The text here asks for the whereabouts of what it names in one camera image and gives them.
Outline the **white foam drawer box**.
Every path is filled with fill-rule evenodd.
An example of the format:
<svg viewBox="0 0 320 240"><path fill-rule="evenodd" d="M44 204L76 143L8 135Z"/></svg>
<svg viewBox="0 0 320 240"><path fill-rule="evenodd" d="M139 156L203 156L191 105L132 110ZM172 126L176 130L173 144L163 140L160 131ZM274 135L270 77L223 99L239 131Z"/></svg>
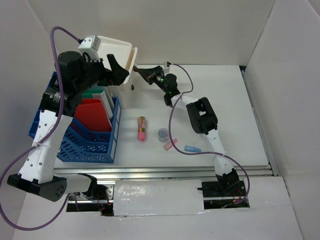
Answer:
<svg viewBox="0 0 320 240"><path fill-rule="evenodd" d="M110 64L107 59L108 54L113 54L117 63L129 72L129 76L120 86L109 86L108 89L114 97L118 97L120 106L123 110L127 109L133 95L132 85L137 74L133 68L136 65L138 56L138 48L134 47L130 42L122 41L106 36L99 35L100 45L97 53L103 59L103 64L106 69L110 69Z"/></svg>

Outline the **green clip file folder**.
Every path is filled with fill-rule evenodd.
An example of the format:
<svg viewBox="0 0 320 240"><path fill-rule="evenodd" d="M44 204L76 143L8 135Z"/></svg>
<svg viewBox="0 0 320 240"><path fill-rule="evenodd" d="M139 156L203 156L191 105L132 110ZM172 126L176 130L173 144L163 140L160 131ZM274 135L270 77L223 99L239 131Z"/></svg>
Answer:
<svg viewBox="0 0 320 240"><path fill-rule="evenodd" d="M105 109L105 112L108 116L108 113L107 113L108 100L106 97L105 90L103 90L103 89L88 90L87 92L82 94L82 98L83 99L98 99L98 100L100 100L104 109Z"/></svg>

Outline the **red file folder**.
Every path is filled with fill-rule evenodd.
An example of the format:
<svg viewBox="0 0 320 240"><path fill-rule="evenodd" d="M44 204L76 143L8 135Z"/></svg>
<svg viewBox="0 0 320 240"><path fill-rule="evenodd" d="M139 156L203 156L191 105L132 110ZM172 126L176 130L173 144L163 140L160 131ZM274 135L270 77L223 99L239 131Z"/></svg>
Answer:
<svg viewBox="0 0 320 240"><path fill-rule="evenodd" d="M99 99L83 98L74 117L89 131L110 133L112 130L105 107Z"/></svg>

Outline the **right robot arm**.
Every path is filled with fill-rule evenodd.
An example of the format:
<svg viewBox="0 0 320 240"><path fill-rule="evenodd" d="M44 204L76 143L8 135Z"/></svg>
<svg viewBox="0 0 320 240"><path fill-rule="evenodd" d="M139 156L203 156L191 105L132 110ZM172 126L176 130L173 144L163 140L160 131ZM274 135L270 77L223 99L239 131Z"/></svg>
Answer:
<svg viewBox="0 0 320 240"><path fill-rule="evenodd" d="M218 131L218 118L207 97L192 98L188 93L178 90L177 76L165 74L161 66L153 68L138 68L138 73L149 85L156 84L164 92L164 102L172 110L178 108L185 110L193 131L208 142L213 150L213 163L217 178L217 189L223 196L230 195L239 183L239 175L232 160L225 155L225 149L220 140Z"/></svg>

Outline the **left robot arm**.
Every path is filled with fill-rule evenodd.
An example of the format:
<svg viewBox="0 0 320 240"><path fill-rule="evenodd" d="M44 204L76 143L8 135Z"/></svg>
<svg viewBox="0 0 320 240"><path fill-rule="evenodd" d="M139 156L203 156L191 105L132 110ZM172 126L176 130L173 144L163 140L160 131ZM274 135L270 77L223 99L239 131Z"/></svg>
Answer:
<svg viewBox="0 0 320 240"><path fill-rule="evenodd" d="M105 68L103 59L91 60L87 53L65 51L58 56L56 72L39 105L31 151L19 172L8 176L8 185L52 202L65 194L68 180L54 175L54 165L83 93L94 85L120 86L130 74L113 54L106 57L110 68Z"/></svg>

